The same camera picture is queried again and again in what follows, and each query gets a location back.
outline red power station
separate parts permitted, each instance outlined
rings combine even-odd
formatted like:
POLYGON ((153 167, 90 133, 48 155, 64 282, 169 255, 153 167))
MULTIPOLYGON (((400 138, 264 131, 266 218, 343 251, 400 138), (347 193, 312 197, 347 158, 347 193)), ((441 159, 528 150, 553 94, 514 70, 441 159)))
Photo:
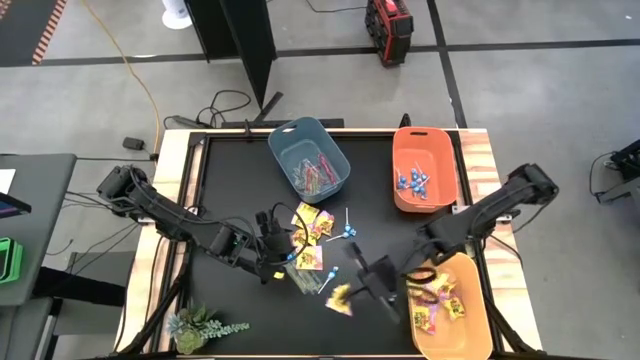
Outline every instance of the red power station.
POLYGON ((411 46, 413 16, 403 0, 369 0, 364 20, 383 66, 402 64, 411 46))

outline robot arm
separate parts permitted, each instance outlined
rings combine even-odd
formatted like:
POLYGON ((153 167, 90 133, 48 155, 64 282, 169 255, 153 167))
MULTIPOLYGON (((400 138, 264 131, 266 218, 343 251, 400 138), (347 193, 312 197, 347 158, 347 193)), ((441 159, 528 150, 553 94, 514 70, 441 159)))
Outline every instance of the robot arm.
POLYGON ((134 167, 115 167, 97 189, 100 197, 113 206, 116 213, 134 219, 148 216, 156 229, 173 241, 192 241, 207 255, 231 267, 257 275, 263 283, 273 278, 295 249, 289 235, 273 217, 256 215, 262 237, 227 221, 205 220, 159 194, 134 167))
POLYGON ((366 262, 358 246, 350 243, 345 251, 360 267, 357 276, 362 287, 347 294, 345 300, 366 292, 381 301, 398 320, 393 310, 395 299, 404 290, 404 280, 412 279, 411 274, 419 272, 426 260, 432 260, 434 265, 447 261, 455 253, 464 251, 466 242, 489 236, 496 219, 515 206, 546 206, 557 194, 558 187, 540 167, 526 164, 514 170, 499 190, 457 215, 446 215, 427 223, 418 229, 417 239, 394 243, 388 255, 371 264, 366 262))

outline succulent plant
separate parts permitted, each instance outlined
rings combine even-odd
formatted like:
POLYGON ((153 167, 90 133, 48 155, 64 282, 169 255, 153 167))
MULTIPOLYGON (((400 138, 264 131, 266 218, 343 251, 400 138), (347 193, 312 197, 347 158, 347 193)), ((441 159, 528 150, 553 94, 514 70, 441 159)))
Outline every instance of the succulent plant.
POLYGON ((225 335, 248 330, 249 327, 247 323, 222 326, 222 323, 218 320, 209 320, 204 328, 200 330, 200 334, 205 339, 220 338, 225 335))
POLYGON ((209 339, 220 338, 229 334, 249 329, 249 324, 222 325, 211 318, 215 312, 207 312, 204 305, 199 308, 181 309, 177 315, 169 316, 167 331, 175 340, 178 352, 192 354, 201 348, 209 339))
POLYGON ((178 352, 185 355, 192 354, 205 343, 205 339, 202 335, 194 329, 186 329, 182 331, 175 337, 175 340, 178 352))

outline floor mat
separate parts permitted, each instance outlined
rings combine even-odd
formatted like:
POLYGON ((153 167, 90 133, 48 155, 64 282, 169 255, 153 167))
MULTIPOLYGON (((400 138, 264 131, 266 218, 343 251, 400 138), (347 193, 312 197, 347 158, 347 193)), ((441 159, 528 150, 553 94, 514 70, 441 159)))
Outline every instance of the floor mat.
POLYGON ((67 0, 0 0, 0 66, 37 65, 67 0))

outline orange basket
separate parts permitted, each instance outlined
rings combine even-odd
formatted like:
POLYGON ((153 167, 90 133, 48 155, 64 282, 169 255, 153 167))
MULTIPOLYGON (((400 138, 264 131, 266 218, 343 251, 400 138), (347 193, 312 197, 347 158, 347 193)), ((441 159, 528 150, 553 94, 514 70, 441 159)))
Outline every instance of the orange basket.
MULTIPOLYGON (((431 261, 423 266, 432 266, 431 261)), ((436 271, 448 274, 449 279, 455 283, 454 291, 462 301, 465 316, 452 321, 448 312, 440 308, 436 313, 435 333, 428 334, 414 326, 417 305, 409 297, 414 345, 429 360, 488 359, 493 344, 476 264, 468 255, 458 253, 438 265, 436 271)))
POLYGON ((458 197, 455 159, 446 132, 429 127, 403 127, 393 136, 393 192, 396 206, 406 212, 432 213, 458 197), (411 189, 398 190, 399 176, 411 181, 411 169, 422 170, 429 181, 427 198, 414 196, 411 189))

